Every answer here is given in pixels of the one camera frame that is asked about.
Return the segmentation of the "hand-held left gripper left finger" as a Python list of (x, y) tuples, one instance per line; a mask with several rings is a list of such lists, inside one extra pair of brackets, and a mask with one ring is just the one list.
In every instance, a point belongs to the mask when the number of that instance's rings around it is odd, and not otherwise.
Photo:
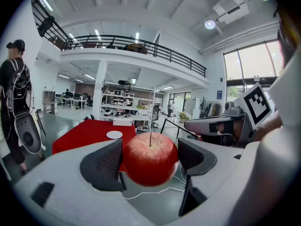
[(86, 155), (80, 163), (82, 177), (100, 191), (125, 191), (126, 184), (119, 168), (123, 158), (122, 139)]

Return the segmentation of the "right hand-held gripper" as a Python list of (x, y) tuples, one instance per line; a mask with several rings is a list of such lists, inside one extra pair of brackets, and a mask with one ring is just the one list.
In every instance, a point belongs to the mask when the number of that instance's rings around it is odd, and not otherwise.
[(199, 134), (204, 142), (244, 148), (271, 114), (269, 100), (256, 83), (234, 101), (228, 101), (221, 116), (187, 120), (184, 128)]

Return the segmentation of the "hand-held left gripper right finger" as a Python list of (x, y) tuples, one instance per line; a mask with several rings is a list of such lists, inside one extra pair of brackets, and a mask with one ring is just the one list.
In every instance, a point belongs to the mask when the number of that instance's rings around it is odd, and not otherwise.
[(179, 209), (181, 217), (207, 200), (207, 197), (193, 185), (191, 177), (206, 174), (217, 163), (217, 157), (184, 138), (178, 139), (178, 157), (186, 175), (185, 192)]

